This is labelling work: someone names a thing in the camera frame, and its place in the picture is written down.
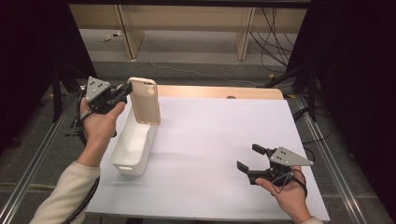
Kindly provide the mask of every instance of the phone case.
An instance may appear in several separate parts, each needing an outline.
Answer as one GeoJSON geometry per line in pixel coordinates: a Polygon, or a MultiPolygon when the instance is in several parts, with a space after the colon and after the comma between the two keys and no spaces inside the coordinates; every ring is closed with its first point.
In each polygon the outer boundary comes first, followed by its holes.
{"type": "Polygon", "coordinates": [[[142,124],[160,125],[157,83],[142,77],[130,77],[128,83],[132,83],[130,95],[136,121],[142,124]]]}

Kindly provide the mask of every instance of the hand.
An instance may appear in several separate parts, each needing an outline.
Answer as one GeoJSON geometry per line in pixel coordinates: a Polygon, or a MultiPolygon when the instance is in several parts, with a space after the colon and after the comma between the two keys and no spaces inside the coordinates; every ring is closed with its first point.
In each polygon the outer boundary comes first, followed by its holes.
{"type": "MultiPolygon", "coordinates": [[[[302,171],[301,166],[293,166],[291,168],[302,171]]],[[[294,177],[304,183],[302,173],[294,171],[294,177]]],[[[311,218],[311,214],[305,202],[304,189],[295,181],[290,181],[282,190],[281,187],[273,186],[273,184],[266,179],[258,178],[256,179],[256,183],[274,195],[280,208],[291,217],[294,223],[304,222],[311,218]]]]}
{"type": "MultiPolygon", "coordinates": [[[[125,108],[125,103],[118,103],[107,114],[90,114],[84,119],[84,130],[87,134],[87,146],[81,153],[77,163],[88,166],[99,166],[106,152],[108,143],[116,131],[116,121],[125,108]]],[[[89,110],[84,98],[81,101],[81,113],[89,110]]]]}

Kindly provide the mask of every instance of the black wire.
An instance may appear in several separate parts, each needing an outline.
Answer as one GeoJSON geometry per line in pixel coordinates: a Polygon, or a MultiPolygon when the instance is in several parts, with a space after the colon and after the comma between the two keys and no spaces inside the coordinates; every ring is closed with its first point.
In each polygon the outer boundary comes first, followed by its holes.
{"type": "MultiPolygon", "coordinates": [[[[262,38],[262,35],[261,35],[260,33],[257,33],[257,35],[260,37],[260,39],[261,39],[262,41],[266,42],[266,40],[264,40],[264,38],[262,38]]],[[[275,46],[275,45],[273,45],[273,44],[271,44],[271,43],[268,43],[268,42],[266,42],[266,44],[269,45],[269,46],[271,46],[271,47],[273,47],[273,48],[281,49],[280,46],[275,46]]],[[[291,50],[289,50],[289,49],[283,49],[283,50],[285,50],[285,51],[291,53],[291,50]]]]}
{"type": "MultiPolygon", "coordinates": [[[[273,8],[272,31],[273,31],[273,35],[274,35],[274,38],[275,38],[275,41],[276,41],[276,46],[279,46],[279,41],[277,41],[277,37],[276,37],[275,18],[276,18],[276,8],[275,8],[275,9],[273,8]]],[[[277,52],[279,53],[279,56],[280,56],[280,59],[282,60],[282,62],[283,62],[284,64],[287,64],[287,63],[285,62],[285,60],[283,59],[282,53],[280,52],[280,49],[279,49],[279,48],[277,48],[277,52]]]]}
{"type": "Polygon", "coordinates": [[[68,217],[62,224],[69,224],[71,223],[76,217],[85,209],[85,207],[90,203],[93,195],[95,194],[98,186],[99,186],[100,177],[97,177],[95,183],[93,183],[90,191],[88,192],[87,197],[85,197],[84,201],[79,205],[79,207],[68,217]]]}
{"type": "Polygon", "coordinates": [[[250,33],[250,35],[253,37],[254,41],[260,46],[262,49],[262,52],[265,51],[271,58],[275,59],[277,62],[281,63],[284,66],[287,66],[285,63],[280,61],[271,51],[265,48],[266,41],[264,41],[264,46],[256,39],[256,37],[253,35],[253,33],[250,33]]]}
{"type": "MultiPolygon", "coordinates": [[[[77,102],[77,111],[76,111],[76,131],[78,133],[78,136],[81,140],[81,142],[84,144],[84,146],[87,145],[87,138],[85,137],[85,134],[83,132],[83,120],[85,118],[87,118],[91,113],[87,114],[86,116],[84,116],[84,118],[81,118],[81,114],[80,114],[80,109],[81,109],[81,101],[82,101],[82,97],[85,95],[85,93],[87,88],[84,89],[84,91],[81,91],[78,94],[78,102],[77,102]]],[[[100,176],[96,178],[95,182],[93,183],[90,191],[88,192],[87,196],[85,197],[85,199],[82,201],[82,203],[79,205],[79,207],[63,222],[63,224],[69,224],[71,223],[74,219],[76,219],[76,217],[81,214],[81,212],[85,209],[85,207],[88,205],[88,203],[90,203],[93,194],[96,192],[98,186],[99,186],[99,180],[100,180],[100,176]]]]}
{"type": "MultiPolygon", "coordinates": [[[[252,33],[250,33],[251,36],[253,37],[254,41],[256,41],[256,43],[260,46],[260,48],[262,49],[262,56],[263,56],[263,52],[266,51],[268,53],[268,55],[270,55],[272,58],[274,58],[275,60],[278,60],[278,58],[276,58],[275,56],[272,55],[271,52],[268,51],[268,49],[265,49],[262,44],[256,39],[256,37],[254,37],[254,35],[252,33]]],[[[276,72],[276,73],[285,73],[284,71],[276,71],[273,69],[268,68],[267,66],[265,66],[265,64],[263,63],[263,57],[262,57],[262,67],[264,67],[266,70],[270,71],[270,72],[276,72]]]]}
{"type": "MultiPolygon", "coordinates": [[[[273,36],[274,36],[274,38],[275,38],[276,45],[277,45],[277,46],[280,46],[280,48],[282,48],[282,46],[280,45],[279,40],[278,40],[277,37],[276,37],[276,31],[275,31],[276,8],[273,8],[273,23],[272,23],[272,25],[270,24],[270,22],[269,22],[269,20],[268,20],[268,18],[267,18],[267,15],[265,14],[265,11],[264,11],[264,8],[263,8],[263,7],[262,7],[262,14],[264,15],[264,18],[265,18],[265,20],[267,21],[268,27],[270,28],[270,34],[272,33],[273,36]]],[[[281,57],[283,63],[285,64],[285,66],[287,66],[287,64],[286,64],[285,61],[283,60],[282,54],[280,53],[279,49],[278,49],[278,52],[279,52],[279,56],[281,57]]]]}
{"type": "Polygon", "coordinates": [[[296,170],[296,169],[293,169],[293,170],[299,172],[299,173],[303,176],[303,178],[304,178],[304,183],[303,183],[303,182],[301,182],[299,179],[297,179],[296,177],[294,177],[294,176],[291,177],[292,180],[294,180],[297,184],[299,184],[299,185],[303,188],[304,193],[305,193],[305,198],[306,198],[306,196],[308,196],[308,189],[306,188],[306,178],[305,178],[305,175],[303,174],[303,172],[301,172],[301,171],[299,171],[299,170],[296,170]]]}
{"type": "Polygon", "coordinates": [[[322,138],[316,139],[316,140],[312,140],[312,141],[308,141],[308,142],[303,142],[303,144],[308,144],[308,143],[314,143],[314,142],[319,142],[319,141],[323,141],[326,138],[328,138],[331,134],[332,134],[332,130],[334,129],[334,126],[332,126],[332,128],[330,129],[330,131],[322,138]]]}
{"type": "Polygon", "coordinates": [[[312,160],[311,160],[311,161],[315,161],[315,159],[316,159],[315,153],[314,153],[311,149],[309,149],[309,148],[307,148],[307,147],[304,147],[304,149],[305,149],[306,151],[309,151],[309,153],[311,153],[311,155],[312,155],[312,160]]]}
{"type": "Polygon", "coordinates": [[[292,47],[294,47],[294,45],[291,43],[291,41],[289,40],[289,37],[286,35],[286,34],[283,34],[283,35],[285,35],[285,37],[288,39],[288,41],[289,41],[289,43],[291,44],[291,46],[292,47]]]}
{"type": "Polygon", "coordinates": [[[280,46],[280,49],[277,49],[277,51],[279,52],[280,50],[282,50],[282,52],[285,55],[286,59],[289,61],[288,55],[285,53],[285,50],[283,50],[282,45],[280,44],[279,40],[277,39],[275,21],[276,21],[276,8],[273,9],[273,31],[274,31],[274,37],[275,37],[275,40],[276,40],[276,45],[280,46]]]}

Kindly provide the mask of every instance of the white paper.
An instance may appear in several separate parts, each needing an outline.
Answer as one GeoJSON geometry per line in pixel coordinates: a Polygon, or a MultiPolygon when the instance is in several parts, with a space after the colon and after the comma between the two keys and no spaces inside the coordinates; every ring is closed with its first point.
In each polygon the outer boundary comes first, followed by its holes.
{"type": "MultiPolygon", "coordinates": [[[[88,212],[128,217],[262,221],[290,219],[269,192],[249,185],[236,168],[266,170],[269,161],[251,149],[285,147],[304,156],[302,142],[284,100],[161,97],[157,129],[146,172],[121,175],[108,156],[88,212]]],[[[123,119],[118,120],[120,130],[123,119]]],[[[312,215],[328,221],[310,167],[303,168],[312,215]]]]}

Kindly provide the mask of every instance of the beige sleeve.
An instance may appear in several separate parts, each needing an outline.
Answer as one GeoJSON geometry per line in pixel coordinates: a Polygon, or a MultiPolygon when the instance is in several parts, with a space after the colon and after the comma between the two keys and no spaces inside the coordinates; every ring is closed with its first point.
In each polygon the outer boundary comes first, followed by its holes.
{"type": "MultiPolygon", "coordinates": [[[[99,167],[70,164],[54,191],[35,211],[31,223],[63,223],[81,205],[99,175],[99,167]]],[[[72,223],[81,223],[84,218],[85,209],[72,223]]]]}
{"type": "Polygon", "coordinates": [[[305,222],[300,222],[299,224],[322,224],[323,222],[317,217],[311,217],[305,222]]]}

